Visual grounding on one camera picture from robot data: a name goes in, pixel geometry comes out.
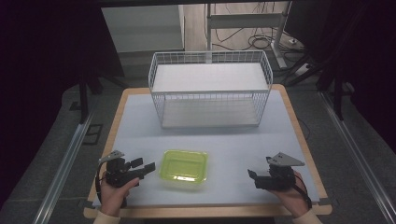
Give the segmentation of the white power strip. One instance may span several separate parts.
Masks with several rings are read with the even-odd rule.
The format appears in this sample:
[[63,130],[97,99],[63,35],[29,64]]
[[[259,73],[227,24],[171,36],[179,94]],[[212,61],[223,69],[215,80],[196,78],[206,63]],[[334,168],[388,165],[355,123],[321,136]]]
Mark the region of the white power strip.
[[310,63],[305,63],[303,64],[300,68],[298,68],[295,72],[295,76],[300,76],[303,75],[304,73],[306,73],[310,68],[312,67],[312,65]]

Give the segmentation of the white metal desk frame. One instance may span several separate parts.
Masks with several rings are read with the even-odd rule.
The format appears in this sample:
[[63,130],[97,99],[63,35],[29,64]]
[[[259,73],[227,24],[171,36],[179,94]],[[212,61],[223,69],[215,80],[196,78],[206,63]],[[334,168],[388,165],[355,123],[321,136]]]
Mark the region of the white metal desk frame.
[[291,1],[287,1],[279,13],[255,13],[255,14],[231,14],[220,15],[212,14],[212,6],[206,4],[205,31],[206,31],[206,49],[212,50],[213,29],[236,29],[236,28],[276,28],[277,33],[273,40],[270,41],[270,47],[275,55],[277,64],[280,69],[287,67],[286,62],[280,52],[280,39],[287,22],[290,12]]

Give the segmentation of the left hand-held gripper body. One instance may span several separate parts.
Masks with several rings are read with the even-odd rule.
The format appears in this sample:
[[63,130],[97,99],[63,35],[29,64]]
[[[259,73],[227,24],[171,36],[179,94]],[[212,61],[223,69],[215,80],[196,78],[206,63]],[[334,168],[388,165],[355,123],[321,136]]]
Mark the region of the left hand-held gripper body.
[[98,169],[101,169],[104,163],[106,164],[106,182],[115,188],[120,188],[137,177],[139,179],[144,178],[143,168],[132,168],[130,165],[131,161],[126,161],[123,156],[122,152],[114,150],[98,162]]

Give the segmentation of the person's right hand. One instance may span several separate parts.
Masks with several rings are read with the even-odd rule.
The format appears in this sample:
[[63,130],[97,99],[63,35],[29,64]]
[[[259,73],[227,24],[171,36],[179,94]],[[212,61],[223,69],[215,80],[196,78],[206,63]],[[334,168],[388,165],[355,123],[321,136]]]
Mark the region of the person's right hand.
[[271,190],[271,193],[280,200],[283,206],[291,213],[293,218],[302,217],[310,210],[308,202],[296,189],[288,189],[286,191]]

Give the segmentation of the green plastic container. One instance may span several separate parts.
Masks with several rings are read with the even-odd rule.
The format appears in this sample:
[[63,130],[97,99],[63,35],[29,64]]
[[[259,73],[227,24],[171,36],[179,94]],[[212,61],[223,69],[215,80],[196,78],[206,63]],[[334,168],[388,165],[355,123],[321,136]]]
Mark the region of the green plastic container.
[[172,188],[199,189],[206,181],[208,154],[202,151],[166,150],[160,178]]

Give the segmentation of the aluminium floor rail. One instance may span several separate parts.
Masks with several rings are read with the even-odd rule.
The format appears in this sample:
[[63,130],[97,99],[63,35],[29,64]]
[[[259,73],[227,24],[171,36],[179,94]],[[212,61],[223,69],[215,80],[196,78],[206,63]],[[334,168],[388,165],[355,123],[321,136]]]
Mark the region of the aluminium floor rail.
[[360,171],[366,186],[372,193],[375,202],[377,203],[385,220],[388,224],[396,224],[396,206],[391,201],[391,198],[387,194],[383,185],[375,177],[375,173],[361,153],[360,148],[350,133],[347,125],[343,120],[339,119],[336,113],[333,111],[333,103],[330,96],[321,91],[318,93],[318,95],[322,99],[323,104],[337,129],[337,132],[339,132],[341,135],[341,138],[346,145],[347,151]]
[[49,189],[40,204],[32,224],[48,224],[50,217],[58,202],[64,188],[67,177],[70,174],[73,163],[77,157],[80,146],[92,121],[92,114],[89,114],[76,128],[73,137],[64,153],[58,170],[52,179]]

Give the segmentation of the person's left hand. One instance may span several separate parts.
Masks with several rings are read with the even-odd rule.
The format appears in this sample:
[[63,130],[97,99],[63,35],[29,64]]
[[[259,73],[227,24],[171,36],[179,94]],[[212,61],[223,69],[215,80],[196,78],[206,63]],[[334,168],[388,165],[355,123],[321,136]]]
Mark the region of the person's left hand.
[[120,188],[109,185],[104,178],[101,181],[101,212],[111,217],[120,215],[123,200],[130,194],[130,190],[139,183],[139,178],[135,178]]

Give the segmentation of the white cabinet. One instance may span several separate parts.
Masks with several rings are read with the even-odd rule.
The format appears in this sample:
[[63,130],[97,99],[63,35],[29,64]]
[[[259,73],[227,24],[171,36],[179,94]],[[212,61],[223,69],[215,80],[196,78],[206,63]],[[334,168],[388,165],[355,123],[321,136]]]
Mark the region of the white cabinet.
[[182,5],[103,7],[102,12],[117,52],[185,48]]

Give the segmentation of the black stand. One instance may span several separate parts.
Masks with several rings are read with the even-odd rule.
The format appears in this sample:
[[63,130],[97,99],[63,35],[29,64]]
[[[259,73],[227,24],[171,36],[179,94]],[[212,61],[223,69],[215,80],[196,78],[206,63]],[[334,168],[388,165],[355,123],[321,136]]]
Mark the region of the black stand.
[[321,75],[316,84],[317,89],[319,91],[326,91],[333,84],[332,109],[337,118],[343,120],[342,99],[344,96],[350,95],[351,92],[344,91],[343,89],[341,66],[336,56],[330,56],[321,63],[315,63],[306,72],[303,72],[292,80],[285,81],[284,85],[287,87],[294,86],[318,73],[321,73]]
[[113,84],[127,89],[129,85],[110,74],[102,72],[98,69],[94,69],[91,72],[82,73],[78,80],[78,90],[79,90],[79,102],[80,106],[80,120],[79,123],[82,124],[88,120],[89,116],[89,101],[88,101],[88,91],[91,91],[94,95],[101,94],[103,92],[103,85],[101,84],[99,78],[102,77]]

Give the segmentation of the pale blue table mat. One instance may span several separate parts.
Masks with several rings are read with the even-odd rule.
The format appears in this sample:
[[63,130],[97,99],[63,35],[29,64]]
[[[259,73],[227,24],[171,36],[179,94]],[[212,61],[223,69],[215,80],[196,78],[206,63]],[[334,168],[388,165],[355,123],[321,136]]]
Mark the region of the pale blue table mat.
[[131,190],[130,206],[275,203],[275,196],[255,188],[248,171],[264,175],[266,159],[279,152],[308,162],[279,91],[270,93],[261,124],[244,128],[163,129],[151,96],[130,95],[111,149],[123,152],[127,161],[154,162],[157,169],[169,149],[208,155],[203,183],[163,180],[155,171]]

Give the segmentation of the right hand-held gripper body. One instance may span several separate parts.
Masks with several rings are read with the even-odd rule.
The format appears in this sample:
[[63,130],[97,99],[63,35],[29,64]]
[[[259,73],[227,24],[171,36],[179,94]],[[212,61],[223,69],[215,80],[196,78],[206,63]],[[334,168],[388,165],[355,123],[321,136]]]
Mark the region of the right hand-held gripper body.
[[269,164],[268,175],[254,175],[257,189],[284,191],[291,189],[296,184],[293,166],[305,166],[303,161],[279,152],[273,157],[266,158]]

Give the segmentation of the black floor plate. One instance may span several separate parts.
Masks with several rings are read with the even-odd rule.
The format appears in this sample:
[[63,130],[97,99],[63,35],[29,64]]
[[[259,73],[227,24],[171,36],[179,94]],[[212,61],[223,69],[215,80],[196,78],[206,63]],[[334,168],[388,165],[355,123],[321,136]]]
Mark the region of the black floor plate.
[[103,130],[102,124],[91,124],[85,134],[82,144],[85,146],[97,145],[99,142],[102,130]]

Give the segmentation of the wooden table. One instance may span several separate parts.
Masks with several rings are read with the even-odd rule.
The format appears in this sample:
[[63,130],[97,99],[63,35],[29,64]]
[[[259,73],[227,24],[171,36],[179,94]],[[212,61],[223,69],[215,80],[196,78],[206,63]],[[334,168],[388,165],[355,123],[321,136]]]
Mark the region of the wooden table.
[[[285,87],[280,84],[274,84],[272,90],[278,91],[282,97],[282,104],[286,107],[288,118],[291,121],[293,131],[303,152],[311,174],[314,186],[318,191],[321,203],[315,203],[312,210],[320,216],[327,216],[332,212],[332,204],[328,200],[328,195],[322,184],[318,169],[312,158],[310,149],[304,139],[302,129],[297,121],[290,98]],[[113,119],[112,126],[109,131],[103,156],[111,151],[115,143],[116,134],[118,132],[120,121],[125,110],[125,106],[130,95],[146,95],[149,94],[148,88],[130,88],[122,92],[120,102]],[[120,210],[120,216],[126,218],[220,218],[220,217],[279,217],[288,216],[290,213],[281,204],[261,203],[257,205],[214,205],[214,206],[132,206]]]

